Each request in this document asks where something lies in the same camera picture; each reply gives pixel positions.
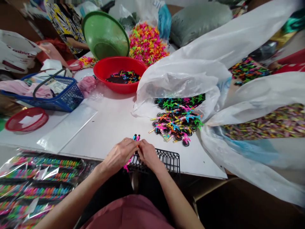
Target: green bowl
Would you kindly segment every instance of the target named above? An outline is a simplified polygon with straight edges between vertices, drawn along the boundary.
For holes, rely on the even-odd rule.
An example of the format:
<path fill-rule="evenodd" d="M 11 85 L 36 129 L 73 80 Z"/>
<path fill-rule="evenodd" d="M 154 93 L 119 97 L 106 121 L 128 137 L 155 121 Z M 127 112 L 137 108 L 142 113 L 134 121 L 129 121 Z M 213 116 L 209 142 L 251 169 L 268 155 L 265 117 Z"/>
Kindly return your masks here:
<path fill-rule="evenodd" d="M 129 39 L 121 24 L 102 11 L 88 13 L 83 33 L 90 51 L 98 60 L 112 56 L 128 56 Z"/>

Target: blue plastic basket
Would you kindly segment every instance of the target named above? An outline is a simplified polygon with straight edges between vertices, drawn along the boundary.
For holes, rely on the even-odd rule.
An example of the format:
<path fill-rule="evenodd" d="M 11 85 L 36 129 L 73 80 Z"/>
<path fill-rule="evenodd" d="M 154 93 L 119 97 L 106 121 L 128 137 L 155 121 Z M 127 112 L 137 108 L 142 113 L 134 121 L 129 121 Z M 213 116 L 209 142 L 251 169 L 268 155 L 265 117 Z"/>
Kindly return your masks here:
<path fill-rule="evenodd" d="M 37 73 L 27 75 L 21 80 L 30 78 Z M 68 86 L 59 95 L 51 99 L 33 98 L 29 96 L 16 95 L 10 92 L 1 91 L 1 94 L 12 96 L 22 102 L 25 102 L 33 107 L 41 107 L 46 110 L 56 110 L 64 112 L 72 112 L 84 100 L 84 96 L 78 86 L 77 81 L 73 78 L 55 76 L 55 80 L 67 84 Z"/>

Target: finger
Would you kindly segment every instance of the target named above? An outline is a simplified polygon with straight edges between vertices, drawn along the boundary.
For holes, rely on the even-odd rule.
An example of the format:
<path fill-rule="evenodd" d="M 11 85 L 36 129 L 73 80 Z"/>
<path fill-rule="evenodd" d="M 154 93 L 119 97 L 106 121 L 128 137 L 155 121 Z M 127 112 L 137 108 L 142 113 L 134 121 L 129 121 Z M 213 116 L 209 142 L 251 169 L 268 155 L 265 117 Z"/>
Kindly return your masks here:
<path fill-rule="evenodd" d="M 141 142 L 143 142 L 144 144 L 148 144 L 148 142 L 145 139 L 142 139 Z"/>
<path fill-rule="evenodd" d="M 129 154 L 129 152 L 132 151 L 133 148 L 138 149 L 137 146 L 138 146 L 139 144 L 140 144 L 139 141 L 136 142 L 136 141 L 132 140 L 132 142 L 126 146 L 126 151 L 127 151 L 127 153 Z"/>
<path fill-rule="evenodd" d="M 125 162 L 125 163 L 127 163 L 127 162 L 129 161 L 129 159 L 133 156 L 133 154 L 134 154 L 137 150 L 139 150 L 139 148 L 135 147 L 135 148 L 133 148 L 133 149 L 130 151 L 130 153 L 128 154 L 128 156 L 127 156 L 127 158 L 126 158 L 126 162 Z"/>
<path fill-rule="evenodd" d="M 144 143 L 144 142 L 142 142 L 142 141 L 140 141 L 140 145 L 139 145 L 139 147 L 140 147 L 141 149 L 143 149 L 143 148 L 145 147 L 145 143 Z"/>
<path fill-rule="evenodd" d="M 130 143 L 132 143 L 133 141 L 134 141 L 134 140 L 131 139 L 131 138 L 124 138 L 123 141 L 121 141 L 121 144 L 122 144 L 123 146 L 127 146 L 127 145 L 129 145 Z"/>
<path fill-rule="evenodd" d="M 140 147 L 139 147 L 139 149 L 138 149 L 138 154 L 139 154 L 139 156 L 140 156 L 140 160 L 141 160 L 141 161 L 144 161 L 144 155 L 143 155 L 143 152 L 142 152 L 142 150 L 141 150 Z"/>

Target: hand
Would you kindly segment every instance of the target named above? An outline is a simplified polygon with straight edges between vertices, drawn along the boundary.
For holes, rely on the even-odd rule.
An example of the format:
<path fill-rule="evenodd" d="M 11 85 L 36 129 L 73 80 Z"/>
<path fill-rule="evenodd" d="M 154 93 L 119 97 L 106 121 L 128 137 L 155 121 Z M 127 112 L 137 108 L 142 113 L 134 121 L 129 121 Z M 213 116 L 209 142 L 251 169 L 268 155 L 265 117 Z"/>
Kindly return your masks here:
<path fill-rule="evenodd" d="M 139 148 L 139 142 L 131 138 L 124 138 L 109 152 L 105 160 L 99 164 L 101 172 L 107 172 L 109 176 L 117 173 Z"/>
<path fill-rule="evenodd" d="M 140 141 L 140 150 L 138 151 L 140 159 L 154 172 L 165 169 L 165 165 L 158 158 L 155 147 L 149 144 L 145 139 Z"/>

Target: white table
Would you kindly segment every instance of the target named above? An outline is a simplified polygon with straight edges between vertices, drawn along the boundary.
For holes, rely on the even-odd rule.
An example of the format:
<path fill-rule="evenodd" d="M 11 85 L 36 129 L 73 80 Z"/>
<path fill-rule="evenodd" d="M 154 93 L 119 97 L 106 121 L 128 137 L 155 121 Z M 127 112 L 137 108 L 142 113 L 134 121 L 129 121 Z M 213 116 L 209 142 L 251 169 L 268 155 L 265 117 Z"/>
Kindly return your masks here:
<path fill-rule="evenodd" d="M 152 121 L 149 118 L 135 118 L 131 115 L 136 94 L 121 95 L 107 87 L 102 88 L 104 98 L 99 101 L 85 99 L 83 103 L 96 109 L 98 113 L 89 123 L 60 151 L 61 155 L 103 160 L 112 147 L 125 137 L 140 134 L 155 148 L 179 153 L 181 173 L 224 179 L 227 174 L 216 165 L 203 149 L 199 131 L 190 139 L 190 146 L 181 142 L 165 142 L 160 135 L 149 134 Z M 3 130 L 0 132 L 0 145 L 20 147 L 37 151 L 44 149 L 37 141 L 51 131 L 68 114 L 47 111 L 49 121 L 31 133 L 18 134 Z"/>

